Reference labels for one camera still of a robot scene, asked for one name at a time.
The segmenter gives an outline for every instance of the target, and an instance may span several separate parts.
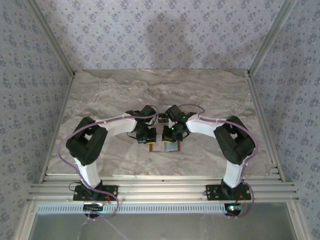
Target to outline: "black bracket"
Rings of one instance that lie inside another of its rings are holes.
[[[163,126],[162,141],[173,143],[175,141],[183,141],[184,138],[189,136],[190,132],[186,123],[191,116],[196,114],[195,112],[185,114],[177,105],[173,105],[165,111],[165,114],[175,124],[172,127]]]
[[[149,105],[146,105],[141,111],[126,111],[126,114],[137,117],[147,117],[156,114],[156,111]],[[136,125],[133,132],[136,133],[136,140],[138,144],[152,144],[156,142],[157,130],[155,127],[150,128],[147,123],[152,120],[151,118],[135,118]]]
[[[236,116],[231,116],[227,121],[247,129]],[[213,132],[224,157],[233,164],[241,165],[243,160],[251,155],[256,147],[254,141],[246,132],[228,123],[218,126]]]
[[[95,122],[89,116],[84,117],[74,131]],[[95,125],[74,135],[66,142],[65,146],[71,156],[76,157],[83,166],[89,165],[99,157],[107,134],[108,131],[104,127]]]
[[[208,201],[237,201],[237,200],[251,200],[250,189],[247,185],[240,183],[237,186],[236,191],[232,194],[227,195],[222,185],[206,185],[205,191]]]
[[[116,185],[102,185],[99,187],[99,190],[111,193],[116,197],[118,196],[118,186]],[[112,196],[109,196],[109,198],[108,196],[109,195],[106,194],[98,194],[93,196],[86,187],[83,185],[78,185],[74,189],[73,201],[116,201]]]

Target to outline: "patterned wallpaper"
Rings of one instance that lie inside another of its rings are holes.
[[[79,69],[249,69],[282,0],[36,0]]]
[[[39,181],[69,83],[23,0],[0,1],[0,239]]]
[[[254,79],[283,167],[320,239],[319,0],[298,0]]]

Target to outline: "white perforated strip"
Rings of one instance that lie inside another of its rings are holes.
[[[115,204],[103,206],[101,213],[112,213]],[[190,214],[190,213],[223,213],[223,203],[178,203],[178,204],[122,204],[118,214]],[[83,213],[82,204],[40,204],[38,214],[80,214]]]

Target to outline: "wire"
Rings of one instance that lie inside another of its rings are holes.
[[[194,106],[194,107],[197,107],[197,108],[201,109],[202,111],[198,113],[199,117],[200,117],[201,114],[204,114],[206,112],[206,110],[202,106],[197,105],[197,104],[193,104],[193,103],[182,104],[182,105],[179,105],[178,108],[181,108],[181,107],[184,107],[184,106]]]
[[[72,190],[72,189],[70,188],[71,184],[80,184],[80,182],[79,182],[79,181],[73,181],[73,182],[71,182],[71,183],[69,184],[69,186],[68,186],[69,190],[70,190],[71,192],[75,192],[75,191],[76,191],[76,188],[74,188],[74,190]]]
[[[157,118],[158,118],[158,115],[155,116],[155,118],[154,118],[154,120],[152,121],[151,124],[147,124],[147,123],[146,123],[146,125],[149,126],[149,127],[155,125]]]
[[[159,112],[159,109],[156,107],[156,106],[153,106],[153,105],[150,105],[151,107],[155,108],[156,109],[156,113],[153,114],[153,115],[150,115],[150,116],[118,116],[118,117],[115,117],[115,118],[111,118],[111,119],[107,119],[107,120],[102,120],[102,121],[96,121],[94,123],[91,123],[91,124],[88,124],[86,126],[83,126],[81,128],[79,128],[78,130],[75,130],[73,133],[71,133],[69,136],[67,136],[65,139],[62,140],[62,142],[60,142],[59,146],[58,146],[58,149],[57,149],[57,155],[58,157],[60,158],[61,161],[63,161],[65,164],[67,164],[69,167],[73,168],[75,170],[75,172],[79,175],[80,177],[80,180],[81,182],[90,190],[96,192],[96,193],[100,193],[100,194],[106,194],[112,198],[115,199],[116,201],[116,207],[113,211],[113,213],[111,213],[110,215],[108,216],[104,216],[104,217],[99,217],[99,218],[91,218],[90,217],[90,214],[88,214],[88,219],[89,220],[93,220],[93,221],[97,221],[97,220],[105,220],[105,219],[109,219],[111,217],[113,217],[116,212],[118,211],[119,209],[119,199],[117,198],[116,195],[110,193],[110,192],[107,192],[107,191],[102,191],[102,190],[98,190],[98,189],[95,189],[93,187],[91,187],[87,181],[84,179],[84,177],[82,176],[81,172],[79,171],[79,169],[74,166],[73,164],[71,164],[70,162],[68,162],[67,160],[65,160],[62,156],[61,156],[61,153],[60,153],[60,150],[61,148],[63,147],[63,145],[65,145],[65,143],[71,139],[73,136],[77,135],[78,133],[82,132],[83,130],[85,129],[88,129],[88,128],[91,128],[93,126],[96,126],[96,125],[100,125],[100,124],[107,124],[107,123],[111,123],[111,122],[114,122],[114,121],[117,121],[117,120],[121,120],[121,119],[149,119],[149,118],[153,118],[155,117],[158,112]]]
[[[121,237],[123,237],[125,240],[129,240],[129,238],[127,238],[122,232],[120,232],[111,222],[109,222],[107,219],[105,219],[105,221],[106,221]]]
[[[201,107],[199,105],[188,103],[188,104],[182,104],[179,107],[183,107],[183,106],[195,106],[197,108],[200,108],[202,110],[202,112],[198,113],[198,117],[199,117],[200,120],[208,122],[208,123],[229,124],[229,125],[235,126],[235,127],[239,128],[239,129],[241,129],[242,131],[244,131],[246,134],[248,134],[250,136],[250,138],[253,140],[254,145],[255,145],[254,152],[248,158],[246,158],[243,161],[243,163],[242,163],[243,167],[242,167],[242,171],[240,173],[240,182],[249,187],[249,190],[250,190],[251,196],[252,196],[252,202],[251,202],[251,205],[250,205],[249,209],[244,214],[242,214],[240,216],[235,216],[235,218],[242,218],[242,217],[246,216],[251,211],[252,206],[254,205],[255,194],[254,194],[254,191],[253,191],[252,187],[247,182],[244,182],[244,174],[245,174],[245,170],[246,170],[246,167],[248,165],[248,162],[258,154],[259,144],[258,144],[257,139],[255,138],[255,136],[251,132],[248,131],[248,129],[246,129],[245,127],[243,127],[243,126],[241,126],[241,125],[239,125],[239,124],[237,124],[235,122],[227,121],[227,120],[220,120],[220,119],[207,119],[207,118],[202,117],[201,114],[205,113],[206,111],[205,111],[205,109],[203,107]]]
[[[190,135],[190,133],[186,133],[186,135],[185,136],[183,136],[183,137],[181,137],[181,138],[179,138],[179,139],[177,139],[178,141],[182,141],[183,139],[185,139],[186,137],[188,137]]]
[[[245,206],[245,205],[246,205],[246,199],[245,199],[244,195],[243,195],[242,193],[239,193],[239,196],[242,197],[242,199],[243,199],[243,206]]]

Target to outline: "robotic arm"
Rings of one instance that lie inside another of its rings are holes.
[[[138,143],[151,144],[156,141],[156,128],[149,128],[152,117],[125,118],[125,116],[147,117],[156,111],[146,105],[141,111],[127,111],[119,117],[99,120],[103,124],[95,125],[79,132],[66,142],[66,147],[73,156],[84,180],[95,189],[101,189],[102,181],[98,174],[96,160],[101,152],[106,137],[116,136],[121,133],[135,132]],[[241,187],[241,172],[244,159],[253,153],[255,144],[246,132],[236,126],[225,122],[235,123],[246,128],[240,119],[232,116],[226,120],[216,121],[212,118],[203,118],[195,112],[185,114],[176,105],[170,107],[165,114],[169,124],[163,127],[162,140],[165,142],[182,141],[190,133],[200,133],[216,138],[227,159],[226,171],[221,181],[223,194],[232,197],[238,194]],[[90,117],[82,119],[75,129],[78,130],[88,124],[94,123]],[[86,189],[95,200],[99,193]]]
[[[244,160],[254,149],[253,139],[242,129],[228,123],[234,123],[247,129],[236,116],[217,121],[200,117],[195,112],[185,114],[176,105],[170,107],[166,114],[170,118],[169,127],[164,126],[162,140],[182,140],[183,134],[199,133],[216,138],[224,157],[227,159],[226,170],[221,180],[222,192],[225,196],[237,195],[242,187],[241,173]]]

